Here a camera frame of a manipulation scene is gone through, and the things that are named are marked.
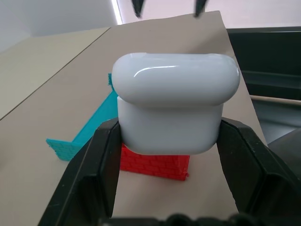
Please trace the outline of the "teal brick-pattern plastic bin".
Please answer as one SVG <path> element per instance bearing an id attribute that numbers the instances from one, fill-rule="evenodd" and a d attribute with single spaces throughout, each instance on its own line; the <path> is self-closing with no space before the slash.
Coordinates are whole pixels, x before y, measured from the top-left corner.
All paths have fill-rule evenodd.
<path id="1" fill-rule="evenodd" d="M 110 94 L 97 108 L 94 114 L 90 117 L 87 123 L 83 126 L 83 128 L 71 142 L 49 138 L 46 139 L 46 143 L 54 150 L 60 160 L 70 161 L 93 136 L 95 130 L 103 122 L 116 118 L 118 116 L 118 95 L 113 88 L 111 73 L 108 74 L 108 84 L 111 87 Z"/>

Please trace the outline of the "white earbuds charging case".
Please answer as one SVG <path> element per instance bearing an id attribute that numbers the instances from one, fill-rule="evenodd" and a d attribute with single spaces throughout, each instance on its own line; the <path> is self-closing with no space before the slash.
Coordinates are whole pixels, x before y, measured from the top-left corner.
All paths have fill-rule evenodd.
<path id="1" fill-rule="evenodd" d="M 223 54 L 130 53 L 113 65 L 125 146 L 144 155 L 194 155 L 217 141 L 223 105 L 240 84 Z"/>

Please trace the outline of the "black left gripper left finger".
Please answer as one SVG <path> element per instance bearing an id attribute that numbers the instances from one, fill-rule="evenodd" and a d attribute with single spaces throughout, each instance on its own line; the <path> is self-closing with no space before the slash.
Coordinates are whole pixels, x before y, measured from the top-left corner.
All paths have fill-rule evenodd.
<path id="1" fill-rule="evenodd" d="M 121 147 L 118 119 L 103 122 L 67 165 L 38 226 L 96 226 L 110 218 Z"/>

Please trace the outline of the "light wooden stick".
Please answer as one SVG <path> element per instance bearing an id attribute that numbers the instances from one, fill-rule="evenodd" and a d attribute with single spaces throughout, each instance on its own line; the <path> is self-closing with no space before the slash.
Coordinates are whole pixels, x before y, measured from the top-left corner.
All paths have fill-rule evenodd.
<path id="1" fill-rule="evenodd" d="M 272 102 L 272 103 L 285 104 L 285 105 L 301 106 L 301 100 L 283 99 L 283 98 L 276 98 L 276 97 L 264 97 L 264 96 L 255 96 L 255 95 L 251 95 L 250 98 L 256 101 L 265 101 L 265 102 Z"/>

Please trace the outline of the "black plastic crate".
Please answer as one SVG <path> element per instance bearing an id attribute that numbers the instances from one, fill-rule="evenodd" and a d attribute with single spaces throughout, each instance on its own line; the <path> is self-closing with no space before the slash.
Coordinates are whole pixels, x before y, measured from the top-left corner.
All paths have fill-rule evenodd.
<path id="1" fill-rule="evenodd" d="M 301 27 L 227 32 L 250 95 L 301 100 Z M 252 103 L 268 144 L 301 128 L 301 106 Z"/>

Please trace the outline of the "red brick-pattern plastic bin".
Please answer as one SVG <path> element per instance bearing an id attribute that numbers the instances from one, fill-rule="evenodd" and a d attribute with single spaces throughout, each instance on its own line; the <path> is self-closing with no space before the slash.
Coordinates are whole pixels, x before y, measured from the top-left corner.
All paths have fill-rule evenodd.
<path id="1" fill-rule="evenodd" d="M 120 169 L 133 173 L 184 181 L 188 177 L 188 155 L 141 155 L 121 149 Z"/>

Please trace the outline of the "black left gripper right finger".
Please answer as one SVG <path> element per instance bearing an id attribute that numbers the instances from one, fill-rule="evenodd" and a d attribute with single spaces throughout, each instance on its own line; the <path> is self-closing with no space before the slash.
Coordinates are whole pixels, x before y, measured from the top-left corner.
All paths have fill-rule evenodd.
<path id="1" fill-rule="evenodd" d="M 260 226 L 301 226 L 301 180 L 251 127 L 222 118 L 218 153 L 239 213 Z"/>

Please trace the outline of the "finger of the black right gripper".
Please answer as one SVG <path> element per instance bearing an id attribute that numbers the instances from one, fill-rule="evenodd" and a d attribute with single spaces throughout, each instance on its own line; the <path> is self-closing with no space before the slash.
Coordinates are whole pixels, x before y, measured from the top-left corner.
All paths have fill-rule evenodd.
<path id="1" fill-rule="evenodd" d="M 131 0 L 135 16 L 141 18 L 144 0 Z"/>
<path id="2" fill-rule="evenodd" d="M 195 0 L 195 13 L 194 17 L 198 18 L 204 12 L 207 0 Z"/>

